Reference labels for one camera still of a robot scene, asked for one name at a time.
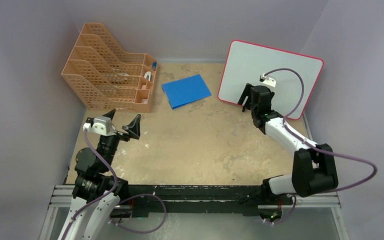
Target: tabletop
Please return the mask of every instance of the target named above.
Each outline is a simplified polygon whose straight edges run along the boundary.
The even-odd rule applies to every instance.
[[[221,63],[159,64],[152,112],[142,113],[140,139],[120,142],[114,155],[111,166],[119,178],[148,185],[261,185],[263,179],[291,174],[293,156],[253,125],[251,112],[217,98],[223,68]],[[212,96],[173,110],[161,84],[196,74]],[[75,156],[86,147],[83,123],[106,112],[86,110],[67,184],[74,183]],[[112,123],[120,131],[136,114],[117,111]],[[307,136],[302,118],[288,123]],[[98,144],[97,134],[87,137]]]

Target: red border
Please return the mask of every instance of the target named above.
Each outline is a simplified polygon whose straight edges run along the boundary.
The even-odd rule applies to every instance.
[[[316,85],[317,81],[319,80],[320,73],[322,73],[322,69],[325,66],[325,61],[323,61],[323,59],[315,57],[315,56],[309,56],[309,55],[305,55],[305,54],[301,54],[301,53],[297,53],[297,52],[293,52],[293,51],[287,51],[287,50],[283,50],[283,49],[279,49],[279,48],[275,48],[275,47],[271,47],[271,46],[265,46],[265,45],[261,45],[261,44],[257,44],[257,43],[253,43],[253,42],[249,42],[249,41],[243,41],[243,40],[235,39],[235,40],[233,40],[230,43],[229,51],[227,52],[226,63],[224,64],[223,74],[221,75],[220,86],[218,87],[217,98],[220,101],[240,106],[239,104],[237,104],[235,102],[226,101],[226,100],[220,99],[220,97],[219,97],[220,89],[222,88],[223,78],[225,76],[226,64],[228,63],[229,53],[231,52],[231,47],[232,47],[233,42],[241,42],[241,43],[245,43],[245,44],[251,44],[251,45],[255,45],[255,46],[259,46],[259,47],[264,47],[264,48],[268,48],[268,49],[274,49],[274,50],[282,51],[282,52],[289,53],[289,54],[295,54],[295,55],[300,55],[300,56],[307,57],[307,58],[312,58],[312,59],[320,60],[321,61],[321,68],[320,68],[320,71],[318,72],[317,78],[315,79],[314,85],[312,86],[310,94],[308,95],[308,99],[310,99],[310,97],[311,97],[311,95],[313,93],[313,90],[314,90],[314,86]],[[305,105],[304,105],[304,108],[302,109],[301,115],[299,115],[298,118],[291,118],[291,117],[289,117],[289,119],[298,120],[298,119],[300,119],[303,116],[304,110],[306,109],[307,104],[309,103],[308,99],[305,102]]]

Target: blue folder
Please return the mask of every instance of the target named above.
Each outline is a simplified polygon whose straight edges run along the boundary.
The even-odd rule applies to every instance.
[[[200,74],[161,85],[171,109],[211,96],[211,92]]]

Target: wooden organizer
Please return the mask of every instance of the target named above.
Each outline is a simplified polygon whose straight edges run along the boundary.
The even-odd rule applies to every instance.
[[[82,33],[88,25],[105,28],[86,23]],[[106,28],[102,36],[105,41],[95,34],[80,34],[61,75],[90,109],[150,113],[157,72],[151,66],[157,61],[148,54],[125,52]],[[151,72],[150,80],[143,77],[146,72]]]

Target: beige table surface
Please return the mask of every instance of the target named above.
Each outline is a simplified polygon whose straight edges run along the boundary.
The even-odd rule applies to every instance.
[[[140,140],[118,145],[112,162],[118,177],[129,184],[260,185],[263,179],[291,173],[293,157],[253,125],[251,112],[218,99],[223,68],[218,63],[159,65],[152,113],[142,114]],[[161,84],[196,74],[212,96],[172,110]],[[105,112],[87,110],[83,122]],[[135,115],[118,111],[113,124],[120,131]],[[288,122],[307,135],[302,119]],[[74,183],[75,156],[86,147],[79,127],[67,184]],[[99,136],[89,133],[88,139],[96,146]]]

